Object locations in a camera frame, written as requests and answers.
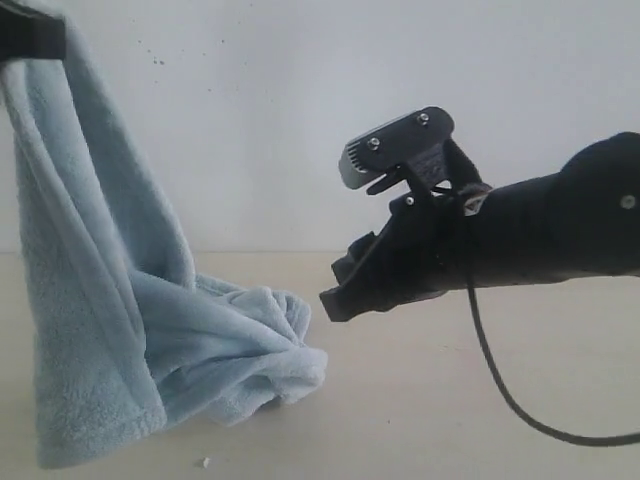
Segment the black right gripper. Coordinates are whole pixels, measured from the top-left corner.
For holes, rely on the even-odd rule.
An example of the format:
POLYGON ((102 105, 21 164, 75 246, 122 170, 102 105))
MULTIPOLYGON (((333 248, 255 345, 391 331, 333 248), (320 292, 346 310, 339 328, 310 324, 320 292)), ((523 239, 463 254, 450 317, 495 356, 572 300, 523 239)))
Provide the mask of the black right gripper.
POLYGON ((469 288, 470 246, 460 198, 435 196, 410 204, 411 198, 392 201, 382 229, 354 240, 332 263, 339 286, 319 294, 330 321, 469 288), (357 279, 345 282, 356 266, 357 279))

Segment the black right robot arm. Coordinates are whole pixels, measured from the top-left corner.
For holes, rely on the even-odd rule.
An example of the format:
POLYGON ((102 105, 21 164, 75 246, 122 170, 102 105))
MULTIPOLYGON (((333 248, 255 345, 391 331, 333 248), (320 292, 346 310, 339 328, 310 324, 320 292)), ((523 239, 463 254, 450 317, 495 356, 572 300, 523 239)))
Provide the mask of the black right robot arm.
POLYGON ((635 276, 639 137, 616 134, 557 173, 480 195, 398 198, 332 269, 320 301, 333 322, 467 288, 635 276))

